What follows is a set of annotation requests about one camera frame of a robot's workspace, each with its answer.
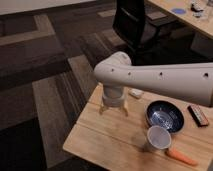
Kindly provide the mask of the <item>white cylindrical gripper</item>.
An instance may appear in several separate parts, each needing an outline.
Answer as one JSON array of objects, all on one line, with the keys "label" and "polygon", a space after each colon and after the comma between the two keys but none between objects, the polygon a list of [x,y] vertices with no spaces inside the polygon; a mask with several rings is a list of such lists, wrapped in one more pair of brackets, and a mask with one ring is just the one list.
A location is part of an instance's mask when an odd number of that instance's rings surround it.
[{"label": "white cylindrical gripper", "polygon": [[102,115],[104,111],[107,110],[108,107],[121,107],[123,104],[123,112],[125,116],[128,116],[128,103],[124,102],[124,88],[121,86],[104,86],[102,100],[103,104],[101,104],[99,109],[99,114]]}]

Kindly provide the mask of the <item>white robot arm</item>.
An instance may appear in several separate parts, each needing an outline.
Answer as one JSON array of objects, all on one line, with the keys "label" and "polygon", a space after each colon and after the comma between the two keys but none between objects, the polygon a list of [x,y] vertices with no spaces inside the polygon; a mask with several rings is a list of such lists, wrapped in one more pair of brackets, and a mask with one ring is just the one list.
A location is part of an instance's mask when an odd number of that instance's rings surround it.
[{"label": "white robot arm", "polygon": [[94,76],[103,85],[100,114],[113,107],[128,115],[125,86],[213,106],[213,62],[133,66],[130,57],[118,51],[95,66]]}]

